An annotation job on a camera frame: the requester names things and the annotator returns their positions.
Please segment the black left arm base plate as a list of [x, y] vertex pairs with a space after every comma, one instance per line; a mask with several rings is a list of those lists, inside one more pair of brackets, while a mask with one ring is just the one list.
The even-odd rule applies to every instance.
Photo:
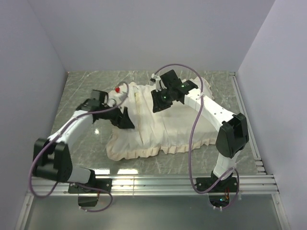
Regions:
[[70, 183], [68, 194], [78, 196], [78, 205], [81, 207], [96, 207], [100, 195], [108, 195], [111, 192], [112, 179], [96, 179], [93, 184]]

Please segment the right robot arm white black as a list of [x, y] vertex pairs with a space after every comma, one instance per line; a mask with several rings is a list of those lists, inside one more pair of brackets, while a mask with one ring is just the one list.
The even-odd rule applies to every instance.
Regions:
[[182, 81], [174, 70], [158, 76], [152, 74], [151, 81], [155, 89], [153, 113], [170, 108], [174, 101], [197, 111], [197, 117], [203, 116], [218, 132], [215, 146], [219, 152], [211, 180], [212, 188], [221, 192], [228, 186], [228, 177], [233, 173], [236, 159], [249, 141], [247, 118], [242, 113], [234, 114], [217, 104], [203, 93], [204, 81], [196, 84], [191, 80]]

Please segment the white pillowcase with peach ruffles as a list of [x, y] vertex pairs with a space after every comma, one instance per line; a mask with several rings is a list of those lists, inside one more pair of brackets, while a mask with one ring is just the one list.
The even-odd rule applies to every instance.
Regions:
[[114, 127], [112, 138], [106, 145], [107, 156], [114, 161], [187, 152], [189, 137], [198, 111], [174, 102], [161, 112], [153, 113], [151, 91], [153, 85], [138, 85], [135, 82], [121, 86], [129, 96], [123, 104], [134, 129]]

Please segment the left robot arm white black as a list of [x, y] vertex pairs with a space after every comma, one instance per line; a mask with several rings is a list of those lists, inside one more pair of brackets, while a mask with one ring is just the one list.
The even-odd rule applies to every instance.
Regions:
[[70, 150], [77, 139], [97, 120], [108, 120], [120, 129], [134, 129], [127, 107], [123, 106], [129, 91], [117, 91], [114, 96], [92, 90], [90, 98], [77, 106], [71, 118], [48, 138], [39, 138], [34, 144], [33, 163], [29, 178], [40, 177], [57, 183], [75, 183], [86, 193], [96, 189], [92, 169], [74, 166]]

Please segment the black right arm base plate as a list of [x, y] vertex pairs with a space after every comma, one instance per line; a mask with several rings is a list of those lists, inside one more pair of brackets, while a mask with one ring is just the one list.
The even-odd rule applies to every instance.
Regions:
[[225, 180], [219, 181], [215, 186], [217, 177], [197, 177], [195, 186], [199, 192], [208, 191], [209, 202], [214, 209], [223, 210], [229, 207], [234, 199], [231, 199], [230, 194], [235, 193], [237, 198], [239, 193], [240, 180], [230, 176]]

